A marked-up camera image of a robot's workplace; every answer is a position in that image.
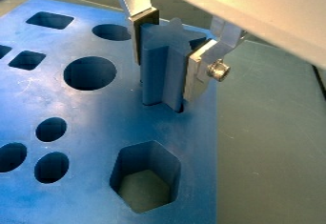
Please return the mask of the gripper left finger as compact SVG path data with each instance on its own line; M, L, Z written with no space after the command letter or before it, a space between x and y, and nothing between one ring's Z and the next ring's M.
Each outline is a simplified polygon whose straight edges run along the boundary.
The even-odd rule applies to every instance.
M141 63L141 26L146 23L159 24L159 10L150 0L119 0L133 39L135 62Z

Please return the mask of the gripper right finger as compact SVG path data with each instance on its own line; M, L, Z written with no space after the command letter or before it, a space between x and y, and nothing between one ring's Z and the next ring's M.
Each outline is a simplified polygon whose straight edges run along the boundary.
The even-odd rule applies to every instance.
M205 92L209 82L223 81L231 71L225 56L245 41L247 32L235 24L214 16L210 25L213 38L209 38L189 55L185 78L183 99L195 100Z

